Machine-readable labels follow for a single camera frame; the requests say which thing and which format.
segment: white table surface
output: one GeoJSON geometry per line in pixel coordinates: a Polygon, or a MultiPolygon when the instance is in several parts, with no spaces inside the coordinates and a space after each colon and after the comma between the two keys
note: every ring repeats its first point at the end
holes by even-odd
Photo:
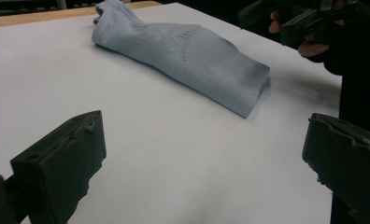
{"type": "Polygon", "coordinates": [[[301,154],[310,115],[337,116],[340,77],[180,4],[135,14],[200,24],[270,66],[251,115],[96,47],[94,16],[2,27],[0,174],[66,120],[102,110],[107,158],[69,223],[328,224],[331,192],[301,154]]]}

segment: folded fabric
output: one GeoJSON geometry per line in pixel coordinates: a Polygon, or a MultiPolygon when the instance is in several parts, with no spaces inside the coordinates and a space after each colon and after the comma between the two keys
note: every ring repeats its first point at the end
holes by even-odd
{"type": "Polygon", "coordinates": [[[268,66],[200,25],[145,23],[120,0],[96,10],[96,45],[151,65],[243,118],[269,82],[268,66]]]}

